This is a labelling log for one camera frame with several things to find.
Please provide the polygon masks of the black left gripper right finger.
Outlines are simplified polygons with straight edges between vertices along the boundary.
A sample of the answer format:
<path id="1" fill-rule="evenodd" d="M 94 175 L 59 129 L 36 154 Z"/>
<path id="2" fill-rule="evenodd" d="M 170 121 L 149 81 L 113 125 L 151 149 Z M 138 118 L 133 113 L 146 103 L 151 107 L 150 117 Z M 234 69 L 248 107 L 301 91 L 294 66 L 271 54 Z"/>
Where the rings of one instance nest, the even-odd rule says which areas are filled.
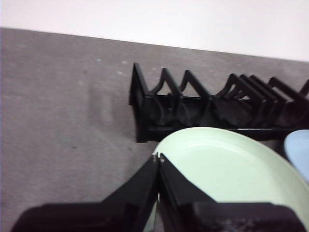
<path id="1" fill-rule="evenodd" d="M 167 232 L 304 232 L 289 207 L 272 203 L 219 203 L 159 156 L 160 208 Z"/>

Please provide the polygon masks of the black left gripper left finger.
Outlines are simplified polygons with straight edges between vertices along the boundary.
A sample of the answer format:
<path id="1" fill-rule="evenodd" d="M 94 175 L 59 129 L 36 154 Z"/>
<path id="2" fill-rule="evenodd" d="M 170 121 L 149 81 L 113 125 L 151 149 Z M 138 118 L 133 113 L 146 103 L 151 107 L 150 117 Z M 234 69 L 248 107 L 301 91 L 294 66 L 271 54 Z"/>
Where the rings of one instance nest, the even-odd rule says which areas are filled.
<path id="1" fill-rule="evenodd" d="M 142 232 L 157 196 L 158 157 L 151 156 L 101 202 L 51 203 L 26 210 L 14 232 Z"/>

